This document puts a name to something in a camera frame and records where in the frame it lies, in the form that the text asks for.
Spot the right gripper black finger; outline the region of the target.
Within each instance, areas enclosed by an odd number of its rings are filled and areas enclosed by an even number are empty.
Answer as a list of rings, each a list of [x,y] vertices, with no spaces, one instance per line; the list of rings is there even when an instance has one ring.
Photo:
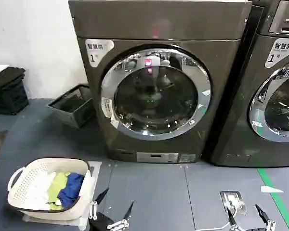
[[[265,230],[266,231],[275,231],[276,229],[276,221],[275,220],[271,220],[268,215],[256,204],[255,205],[258,214],[260,216],[260,218],[263,220],[263,222],[265,223]]]
[[[237,209],[235,207],[235,211],[234,213],[231,212],[231,210],[229,208],[227,208],[227,213],[228,213],[228,221],[229,221],[229,230],[230,231],[240,231],[241,227],[237,225],[236,221],[235,221],[235,215],[237,213]]]

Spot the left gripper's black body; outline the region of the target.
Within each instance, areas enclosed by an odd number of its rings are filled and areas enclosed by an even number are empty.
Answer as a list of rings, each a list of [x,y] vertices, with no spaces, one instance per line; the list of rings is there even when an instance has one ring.
[[[97,212],[97,220],[89,219],[89,231],[108,231],[108,225],[113,224],[114,221],[103,213]]]

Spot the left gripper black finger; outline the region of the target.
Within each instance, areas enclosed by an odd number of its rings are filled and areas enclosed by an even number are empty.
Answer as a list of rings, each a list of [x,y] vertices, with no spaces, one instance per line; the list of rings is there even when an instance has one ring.
[[[129,218],[131,216],[132,208],[134,205],[134,201],[132,201],[131,205],[129,206],[127,212],[125,213],[124,217],[121,220],[116,222],[112,222],[107,226],[107,229],[127,229],[129,228]]]
[[[109,188],[106,188],[102,193],[100,193],[95,200],[90,202],[90,211],[89,211],[89,219],[97,220],[97,210],[98,205],[103,201],[105,198],[107,192],[109,191]]]

